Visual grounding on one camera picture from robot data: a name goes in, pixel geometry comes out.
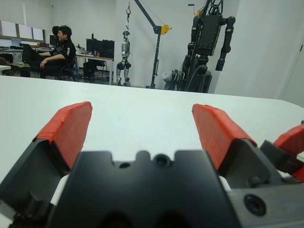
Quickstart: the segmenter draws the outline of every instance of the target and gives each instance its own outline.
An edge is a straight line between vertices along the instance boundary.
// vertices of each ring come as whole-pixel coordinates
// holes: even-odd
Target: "black pants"
[[[40,63],[46,57],[41,56],[30,45],[23,46],[22,61],[28,63],[31,67],[31,71],[40,73],[40,78],[46,78],[47,75],[59,74],[60,69],[66,64],[64,60],[54,60],[46,63],[44,69],[40,68]],[[29,71],[21,71],[21,77],[30,77]]]

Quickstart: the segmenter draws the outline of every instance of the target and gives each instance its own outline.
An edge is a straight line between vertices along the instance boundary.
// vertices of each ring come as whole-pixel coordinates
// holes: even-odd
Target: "black jacket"
[[[51,51],[51,56],[60,55],[62,54],[66,61],[72,62],[74,60],[74,57],[76,56],[76,48],[71,40],[65,40],[62,43],[59,43],[56,46],[56,49],[54,51]]]

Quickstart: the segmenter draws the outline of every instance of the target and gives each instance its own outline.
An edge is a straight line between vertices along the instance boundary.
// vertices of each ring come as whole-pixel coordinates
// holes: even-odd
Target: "yellow pulley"
[[[162,28],[161,28],[161,34],[166,34],[169,30],[171,30],[172,28],[169,27],[169,25],[163,25]]]

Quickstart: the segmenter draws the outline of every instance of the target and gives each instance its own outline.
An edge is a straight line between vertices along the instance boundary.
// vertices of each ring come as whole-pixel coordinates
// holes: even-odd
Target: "robot leg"
[[[118,86],[121,85],[122,78],[120,77],[120,72],[123,69],[124,69],[124,65],[121,62],[118,63],[117,67],[116,67],[116,83],[117,83]]]
[[[125,65],[125,69],[124,69],[124,81],[125,81],[125,86],[128,86],[128,87],[131,86],[130,79],[128,77],[130,67],[131,67],[131,64],[129,62],[127,62],[127,64]]]

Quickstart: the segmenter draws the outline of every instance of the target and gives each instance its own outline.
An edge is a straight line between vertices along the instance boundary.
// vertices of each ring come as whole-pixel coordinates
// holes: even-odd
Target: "metal pole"
[[[155,84],[154,84],[154,79],[155,76],[157,76],[157,69],[158,69],[158,50],[160,47],[160,39],[161,39],[161,34],[159,33],[157,36],[157,44],[156,44],[156,51],[155,51],[155,58],[154,58],[154,67],[153,67],[153,75],[152,75],[152,81],[151,81],[151,89],[155,88]]]

